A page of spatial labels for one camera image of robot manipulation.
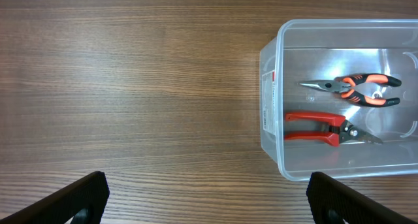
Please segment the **clear plastic container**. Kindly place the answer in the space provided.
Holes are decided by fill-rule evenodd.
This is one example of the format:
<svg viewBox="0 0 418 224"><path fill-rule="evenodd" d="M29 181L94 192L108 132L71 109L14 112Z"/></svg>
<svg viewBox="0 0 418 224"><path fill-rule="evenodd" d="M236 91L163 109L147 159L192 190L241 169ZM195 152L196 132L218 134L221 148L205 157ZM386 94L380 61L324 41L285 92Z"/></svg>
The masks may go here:
<svg viewBox="0 0 418 224"><path fill-rule="evenodd" d="M259 68L261 146L286 179L417 172L417 20L290 20L261 50ZM345 116L383 144L284 140L323 126L285 121L294 111Z"/></svg>

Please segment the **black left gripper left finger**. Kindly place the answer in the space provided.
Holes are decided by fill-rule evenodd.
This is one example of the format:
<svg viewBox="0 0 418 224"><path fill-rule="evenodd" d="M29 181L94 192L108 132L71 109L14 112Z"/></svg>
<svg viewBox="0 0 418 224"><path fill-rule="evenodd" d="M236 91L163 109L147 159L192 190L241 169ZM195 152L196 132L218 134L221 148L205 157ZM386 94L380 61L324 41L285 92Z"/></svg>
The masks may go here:
<svg viewBox="0 0 418 224"><path fill-rule="evenodd" d="M105 173L95 171L2 219L1 224L99 224L109 195Z"/></svg>

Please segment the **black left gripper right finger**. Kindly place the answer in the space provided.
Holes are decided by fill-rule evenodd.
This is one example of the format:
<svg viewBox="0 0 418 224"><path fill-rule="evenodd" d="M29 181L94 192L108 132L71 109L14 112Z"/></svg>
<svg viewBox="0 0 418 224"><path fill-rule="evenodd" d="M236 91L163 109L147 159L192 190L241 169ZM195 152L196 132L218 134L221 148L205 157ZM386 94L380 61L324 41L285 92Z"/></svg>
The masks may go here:
<svg viewBox="0 0 418 224"><path fill-rule="evenodd" d="M306 196L316 224L417 224L322 172L311 174Z"/></svg>

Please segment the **red handled cutter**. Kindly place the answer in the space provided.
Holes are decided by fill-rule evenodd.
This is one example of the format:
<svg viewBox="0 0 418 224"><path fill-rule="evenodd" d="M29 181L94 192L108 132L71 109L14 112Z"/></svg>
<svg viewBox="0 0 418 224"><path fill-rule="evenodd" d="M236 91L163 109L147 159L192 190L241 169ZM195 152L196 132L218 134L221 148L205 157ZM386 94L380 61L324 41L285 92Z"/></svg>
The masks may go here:
<svg viewBox="0 0 418 224"><path fill-rule="evenodd" d="M382 139L353 125L345 116L327 112L294 111L284 116L285 121L311 120L323 124L320 131L290 132L284 140L316 140L338 147L344 142L355 140L371 144L383 144Z"/></svg>

